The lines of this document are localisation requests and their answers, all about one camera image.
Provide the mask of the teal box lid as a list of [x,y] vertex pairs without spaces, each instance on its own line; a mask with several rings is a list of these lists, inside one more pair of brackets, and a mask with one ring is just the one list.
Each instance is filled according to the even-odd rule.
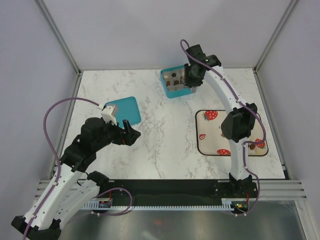
[[110,101],[105,104],[105,106],[108,105],[118,107],[115,117],[121,128],[124,128],[123,120],[128,120],[131,126],[139,124],[142,120],[138,103],[134,96]]

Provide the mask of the metal tongs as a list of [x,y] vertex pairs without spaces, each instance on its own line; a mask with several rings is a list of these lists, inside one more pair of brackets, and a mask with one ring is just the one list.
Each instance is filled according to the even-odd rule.
[[190,91],[194,94],[197,92],[197,89],[198,89],[197,87],[191,87]]

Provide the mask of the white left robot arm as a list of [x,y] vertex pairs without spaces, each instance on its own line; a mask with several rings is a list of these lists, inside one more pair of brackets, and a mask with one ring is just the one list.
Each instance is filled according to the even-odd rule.
[[110,144],[132,146],[140,136],[128,120],[119,127],[103,118],[88,118],[80,134],[58,159],[57,172],[36,204],[25,215],[15,216],[11,225],[23,234],[24,240],[57,240],[67,221],[85,203],[109,193],[109,178],[93,171],[79,189],[66,198],[76,180],[96,160],[97,152]]

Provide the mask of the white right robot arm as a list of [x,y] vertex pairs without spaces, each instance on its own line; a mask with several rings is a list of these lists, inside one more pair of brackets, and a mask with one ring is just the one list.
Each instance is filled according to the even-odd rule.
[[227,116],[220,127],[230,146],[228,191],[233,197],[241,197],[253,183],[246,164],[249,156],[247,141],[254,128],[258,108],[255,103],[249,104],[233,88],[215,55],[207,56],[199,44],[182,50],[188,58],[188,63],[184,65],[185,84],[197,88],[206,81],[224,106]]

